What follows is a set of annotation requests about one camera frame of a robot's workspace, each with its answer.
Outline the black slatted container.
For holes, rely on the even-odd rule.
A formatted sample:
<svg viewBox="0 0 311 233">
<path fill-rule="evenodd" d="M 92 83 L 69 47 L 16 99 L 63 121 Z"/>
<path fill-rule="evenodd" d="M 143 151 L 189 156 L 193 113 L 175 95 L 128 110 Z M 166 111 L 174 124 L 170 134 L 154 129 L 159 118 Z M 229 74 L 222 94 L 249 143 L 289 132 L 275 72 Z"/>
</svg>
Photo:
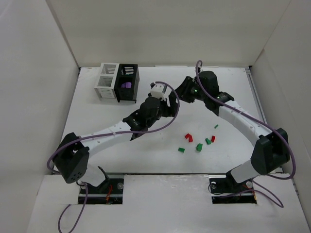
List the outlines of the black slatted container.
<svg viewBox="0 0 311 233">
<path fill-rule="evenodd" d="M 114 86 L 117 101 L 137 102 L 138 84 L 138 64 L 119 64 Z"/>
</svg>

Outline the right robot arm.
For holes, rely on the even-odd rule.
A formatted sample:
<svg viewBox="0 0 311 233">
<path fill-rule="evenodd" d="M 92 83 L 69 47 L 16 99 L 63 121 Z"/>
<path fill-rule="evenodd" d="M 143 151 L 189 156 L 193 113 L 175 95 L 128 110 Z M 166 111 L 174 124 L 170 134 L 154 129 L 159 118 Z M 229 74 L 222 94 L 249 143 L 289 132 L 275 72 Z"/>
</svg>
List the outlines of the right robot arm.
<svg viewBox="0 0 311 233">
<path fill-rule="evenodd" d="M 186 77 L 176 93 L 187 103 L 202 101 L 207 109 L 233 125 L 254 147 L 248 161 L 228 171 L 225 178 L 211 180 L 216 194 L 240 192 L 252 178 L 267 175 L 290 160 L 287 133 L 282 128 L 271 130 L 254 117 L 245 116 L 234 98 L 219 90 L 214 72 L 202 71 L 198 77 Z"/>
</svg>

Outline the green stepped lego brick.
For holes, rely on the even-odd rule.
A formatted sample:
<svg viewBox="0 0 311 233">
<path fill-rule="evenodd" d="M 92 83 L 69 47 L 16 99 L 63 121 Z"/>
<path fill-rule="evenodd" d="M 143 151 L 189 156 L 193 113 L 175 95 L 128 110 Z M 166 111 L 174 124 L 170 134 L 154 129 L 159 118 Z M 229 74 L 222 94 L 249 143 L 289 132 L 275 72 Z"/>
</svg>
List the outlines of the green stepped lego brick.
<svg viewBox="0 0 311 233">
<path fill-rule="evenodd" d="M 201 151 L 202 151 L 202 148 L 203 148 L 203 144 L 202 144 L 202 143 L 199 143 L 199 144 L 197 144 L 197 146 L 196 146 L 196 151 L 197 151 L 197 152 L 201 152 Z"/>
</svg>

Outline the white slatted container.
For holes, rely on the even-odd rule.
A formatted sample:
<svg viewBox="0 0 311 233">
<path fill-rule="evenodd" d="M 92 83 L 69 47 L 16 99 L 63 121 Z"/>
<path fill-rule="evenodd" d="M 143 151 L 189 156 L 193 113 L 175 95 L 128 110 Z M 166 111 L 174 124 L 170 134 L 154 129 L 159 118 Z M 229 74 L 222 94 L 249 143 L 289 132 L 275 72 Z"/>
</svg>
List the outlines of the white slatted container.
<svg viewBox="0 0 311 233">
<path fill-rule="evenodd" d="M 118 63 L 101 63 L 94 86 L 95 92 L 99 98 L 116 99 L 114 86 L 119 65 Z"/>
</svg>

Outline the purple round lego brick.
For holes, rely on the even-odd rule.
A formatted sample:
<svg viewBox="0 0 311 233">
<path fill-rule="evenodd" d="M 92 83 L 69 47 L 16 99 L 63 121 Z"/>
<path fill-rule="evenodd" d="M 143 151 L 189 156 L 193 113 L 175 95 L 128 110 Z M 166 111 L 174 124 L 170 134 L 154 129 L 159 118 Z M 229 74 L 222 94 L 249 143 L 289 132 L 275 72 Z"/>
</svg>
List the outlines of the purple round lego brick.
<svg viewBox="0 0 311 233">
<path fill-rule="evenodd" d="M 132 83 L 131 82 L 125 82 L 121 84 L 121 88 L 126 88 L 126 89 L 130 89 L 132 87 Z"/>
</svg>

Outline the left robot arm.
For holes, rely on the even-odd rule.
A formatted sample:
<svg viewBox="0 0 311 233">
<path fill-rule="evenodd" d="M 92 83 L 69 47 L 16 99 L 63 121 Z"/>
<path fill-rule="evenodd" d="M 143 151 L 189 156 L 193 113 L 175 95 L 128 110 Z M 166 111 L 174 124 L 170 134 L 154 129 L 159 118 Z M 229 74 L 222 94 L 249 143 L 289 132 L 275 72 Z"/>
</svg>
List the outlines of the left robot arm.
<svg viewBox="0 0 311 233">
<path fill-rule="evenodd" d="M 135 140 L 149 133 L 149 128 L 161 117 L 175 119 L 180 107 L 178 96 L 170 93 L 166 99 L 148 96 L 140 107 L 117 124 L 85 136 L 67 134 L 47 162 L 54 164 L 66 183 L 89 184 L 96 188 L 105 186 L 108 176 L 100 166 L 88 160 L 93 155 L 119 143 Z"/>
</svg>

